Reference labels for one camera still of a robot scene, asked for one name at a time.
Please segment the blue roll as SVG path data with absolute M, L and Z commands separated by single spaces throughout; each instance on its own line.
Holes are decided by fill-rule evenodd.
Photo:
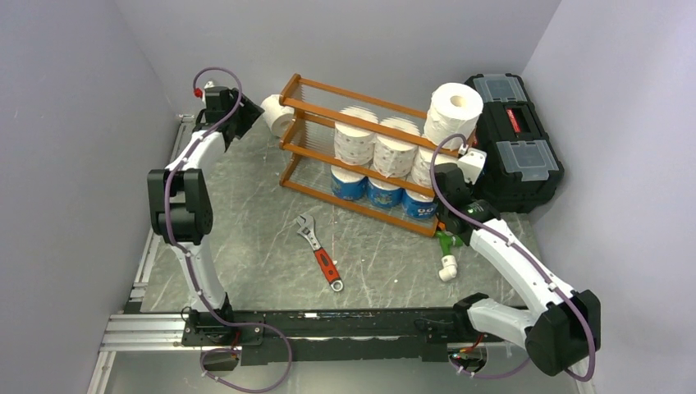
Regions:
M 404 189 L 391 183 L 369 177 L 367 196 L 369 202 L 378 208 L 393 208 L 402 199 Z
M 366 193 L 367 177 L 343 167 L 331 166 L 331 190 L 334 196 L 347 201 L 356 201 Z
M 437 210 L 434 198 L 412 190 L 404 190 L 401 205 L 408 217 L 418 220 L 430 219 Z

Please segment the plain white paper roll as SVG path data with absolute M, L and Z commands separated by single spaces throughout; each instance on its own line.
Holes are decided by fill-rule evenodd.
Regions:
M 449 140 L 442 146 L 458 150 L 473 133 L 482 111 L 483 99 L 475 89 L 455 82 L 440 85 L 431 95 L 424 137 L 439 145 L 450 135 L 463 135 L 463 140 Z

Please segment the dotted white roll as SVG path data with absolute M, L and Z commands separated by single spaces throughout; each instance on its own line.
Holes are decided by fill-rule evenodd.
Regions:
M 423 147 L 418 148 L 410 170 L 410 178 L 415 184 L 426 188 L 432 188 L 430 171 L 433 155 L 434 152 L 430 149 Z
M 420 136 L 419 128 L 400 117 L 388 117 L 380 121 L 381 126 L 390 127 L 407 134 Z M 385 135 L 375 135 L 373 150 L 374 170 L 387 177 L 403 178 L 413 166 L 418 146 Z
M 350 106 L 340 113 L 377 124 L 377 115 L 362 107 Z M 373 160 L 375 133 L 359 127 L 337 122 L 334 127 L 335 157 L 349 165 L 369 165 Z

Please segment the dotted white roll front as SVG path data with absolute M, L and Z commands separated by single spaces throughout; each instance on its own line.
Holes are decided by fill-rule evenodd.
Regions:
M 407 134 L 420 136 L 419 128 L 400 117 L 388 117 L 380 121 L 381 126 L 390 127 Z M 403 178 L 413 166 L 418 146 L 385 135 L 375 135 L 373 150 L 374 170 L 387 177 Z

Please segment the orange wooden shelf rack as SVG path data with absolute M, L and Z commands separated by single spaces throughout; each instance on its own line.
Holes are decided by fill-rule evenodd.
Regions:
M 295 73 L 285 84 L 280 93 L 279 103 L 295 110 L 294 119 L 287 127 L 279 144 L 280 149 L 291 153 L 290 163 L 281 174 L 281 186 L 423 236 L 434 236 L 436 231 L 442 228 L 436 218 L 414 219 L 409 217 L 403 208 L 377 208 L 366 198 L 349 201 L 335 196 L 330 186 L 332 174 L 330 171 L 327 171 L 325 184 L 302 183 L 297 172 L 299 169 L 308 168 L 311 164 L 324 163 L 329 167 L 342 167 L 366 177 L 433 197 L 434 192 L 430 188 L 410 181 L 386 177 L 369 168 L 349 165 L 336 158 L 334 154 L 334 131 L 335 124 L 338 122 L 400 139 L 426 149 L 436 148 L 424 137 L 407 135 L 395 128 L 380 126 L 341 113 L 345 107 L 359 106 L 374 111 L 379 116 L 402 117 L 419 126 L 424 124 L 426 112 L 311 80 L 298 73 Z

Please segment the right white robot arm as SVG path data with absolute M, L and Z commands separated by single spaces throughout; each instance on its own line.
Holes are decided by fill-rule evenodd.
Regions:
M 561 372 L 587 382 L 601 348 L 601 303 L 590 290 L 577 291 L 546 268 L 514 235 L 489 202 L 475 200 L 454 163 L 430 169 L 437 218 L 445 229 L 483 256 L 524 302 L 517 309 L 481 292 L 458 301 L 452 329 L 463 341 L 492 334 L 524 349 L 543 373 Z M 583 375 L 572 366 L 587 361 Z

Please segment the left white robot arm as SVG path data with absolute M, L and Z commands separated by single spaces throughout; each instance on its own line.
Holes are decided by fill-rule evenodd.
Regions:
M 175 253 L 185 275 L 190 330 L 223 345 L 235 336 L 236 322 L 213 266 L 208 239 L 213 207 L 204 173 L 250 130 L 263 109 L 237 88 L 213 86 L 195 89 L 195 95 L 205 107 L 189 143 L 164 169 L 147 175 L 149 214 L 153 232 Z

